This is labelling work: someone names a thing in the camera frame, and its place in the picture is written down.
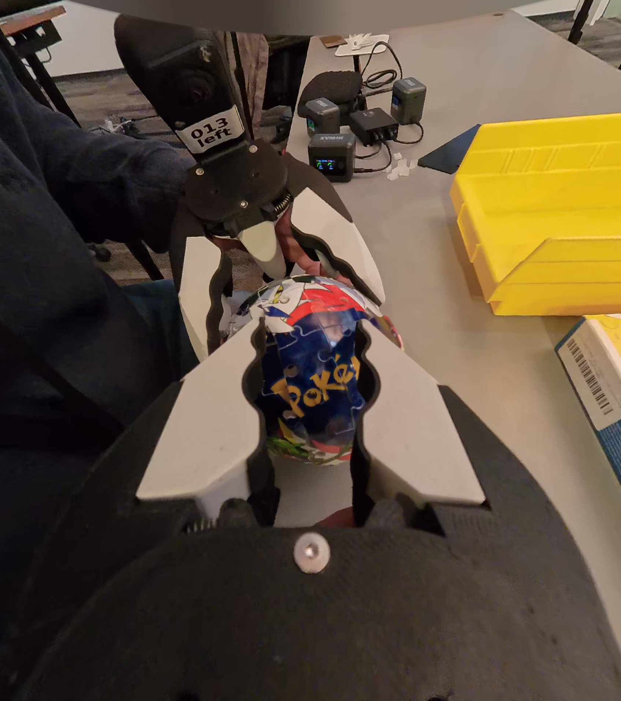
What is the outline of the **person in dark jacket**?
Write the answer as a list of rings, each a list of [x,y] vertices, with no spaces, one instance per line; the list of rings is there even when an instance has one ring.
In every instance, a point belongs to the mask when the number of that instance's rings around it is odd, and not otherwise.
[[[41,140],[71,127],[82,130],[39,104],[0,52],[0,645],[65,503],[175,381],[47,188]]]

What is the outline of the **yellow plastic bin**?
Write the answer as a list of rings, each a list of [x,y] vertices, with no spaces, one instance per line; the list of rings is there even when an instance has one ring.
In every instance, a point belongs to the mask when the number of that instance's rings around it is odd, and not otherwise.
[[[450,196],[495,315],[621,313],[621,113],[484,124]]]

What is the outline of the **black battery charger lit display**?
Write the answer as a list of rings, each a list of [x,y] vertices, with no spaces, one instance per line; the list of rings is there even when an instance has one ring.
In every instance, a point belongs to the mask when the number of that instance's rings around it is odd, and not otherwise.
[[[332,182],[349,182],[355,169],[356,137],[352,133],[318,133],[308,143],[308,164]]]

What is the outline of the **white plastic part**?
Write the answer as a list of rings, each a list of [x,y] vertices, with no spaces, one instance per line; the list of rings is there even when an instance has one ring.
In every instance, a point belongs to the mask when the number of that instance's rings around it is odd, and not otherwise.
[[[386,50],[386,44],[390,40],[389,34],[351,34],[343,39],[343,42],[335,49],[336,57],[358,57],[370,55],[374,49],[376,53]]]

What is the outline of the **black rough gripper housing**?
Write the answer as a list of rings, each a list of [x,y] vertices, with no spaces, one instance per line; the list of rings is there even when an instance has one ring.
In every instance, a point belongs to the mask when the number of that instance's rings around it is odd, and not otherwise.
[[[349,115],[367,110],[367,101],[362,92],[362,76],[355,71],[323,72],[309,81],[298,98],[297,114],[306,118],[306,103],[327,99],[340,110],[340,125],[347,126]]]

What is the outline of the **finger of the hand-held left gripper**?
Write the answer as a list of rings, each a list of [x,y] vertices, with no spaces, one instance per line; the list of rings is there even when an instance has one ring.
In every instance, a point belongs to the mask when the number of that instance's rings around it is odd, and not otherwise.
[[[384,285],[368,246],[333,184],[309,164],[286,154],[290,226],[304,250],[313,250],[323,271],[347,280],[377,307]]]
[[[169,249],[183,321],[200,363],[221,345],[232,312],[232,261],[189,211],[177,211]]]

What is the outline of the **person's left hand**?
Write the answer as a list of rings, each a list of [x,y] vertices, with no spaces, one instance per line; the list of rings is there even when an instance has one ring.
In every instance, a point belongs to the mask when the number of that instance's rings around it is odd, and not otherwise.
[[[287,209],[275,224],[275,233],[280,245],[280,250],[287,263],[297,265],[306,275],[345,280],[345,278],[340,275],[328,273],[319,261],[314,261],[300,246],[292,231],[290,221],[291,213],[292,210],[290,208]]]

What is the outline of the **dark blue flat mat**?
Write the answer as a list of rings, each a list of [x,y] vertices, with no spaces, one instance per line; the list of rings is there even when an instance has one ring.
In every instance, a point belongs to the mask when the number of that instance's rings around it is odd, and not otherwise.
[[[418,159],[417,165],[432,171],[454,175],[464,161],[480,128],[481,124],[477,124],[455,136]]]

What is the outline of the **person's blue jeans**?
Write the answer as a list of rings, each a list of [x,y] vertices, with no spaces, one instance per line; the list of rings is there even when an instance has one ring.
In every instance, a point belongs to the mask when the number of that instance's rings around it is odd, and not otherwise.
[[[147,281],[122,286],[121,290],[153,330],[172,379],[183,379],[199,361],[183,320],[175,283],[166,279]]]

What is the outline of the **small white plastic pieces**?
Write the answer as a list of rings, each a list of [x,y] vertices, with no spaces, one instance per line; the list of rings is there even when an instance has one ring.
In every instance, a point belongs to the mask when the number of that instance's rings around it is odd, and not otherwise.
[[[403,158],[402,153],[396,153],[387,169],[387,180],[395,181],[400,177],[409,177],[411,171],[417,167],[418,159]]]

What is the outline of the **wooden desk with black legs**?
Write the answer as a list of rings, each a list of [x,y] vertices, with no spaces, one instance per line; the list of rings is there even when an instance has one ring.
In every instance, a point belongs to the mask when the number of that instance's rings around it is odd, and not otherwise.
[[[19,83],[39,103],[68,116],[75,114],[38,54],[61,41],[54,20],[65,15],[58,1],[0,1],[0,52]]]

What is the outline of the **patterned hanging cloth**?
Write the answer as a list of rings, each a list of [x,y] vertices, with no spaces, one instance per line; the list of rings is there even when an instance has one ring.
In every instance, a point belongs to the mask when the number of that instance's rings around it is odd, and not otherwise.
[[[263,98],[268,73],[269,44],[263,34],[225,32],[228,61],[235,79],[243,117],[254,139],[262,137]]]

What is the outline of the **person's left forearm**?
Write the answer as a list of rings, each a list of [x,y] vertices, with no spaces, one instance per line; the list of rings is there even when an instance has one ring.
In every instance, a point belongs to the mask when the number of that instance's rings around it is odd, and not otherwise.
[[[172,222],[194,162],[157,140],[64,128],[41,140],[51,196],[91,241],[142,241],[169,250]]]

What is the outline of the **colourful puzzle ball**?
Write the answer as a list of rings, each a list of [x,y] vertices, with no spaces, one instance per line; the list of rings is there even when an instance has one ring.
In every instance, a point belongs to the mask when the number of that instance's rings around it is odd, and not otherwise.
[[[307,465],[349,463],[365,407],[357,326],[367,320],[403,349],[392,322],[353,286],[311,275],[274,280],[250,294],[233,309],[222,339],[258,319],[264,321],[266,346],[255,403],[269,453]]]

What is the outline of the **black charging hub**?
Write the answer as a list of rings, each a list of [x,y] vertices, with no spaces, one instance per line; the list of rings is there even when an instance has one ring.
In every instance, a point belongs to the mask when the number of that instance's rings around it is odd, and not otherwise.
[[[395,141],[399,131],[398,122],[381,108],[350,113],[348,126],[363,146]]]

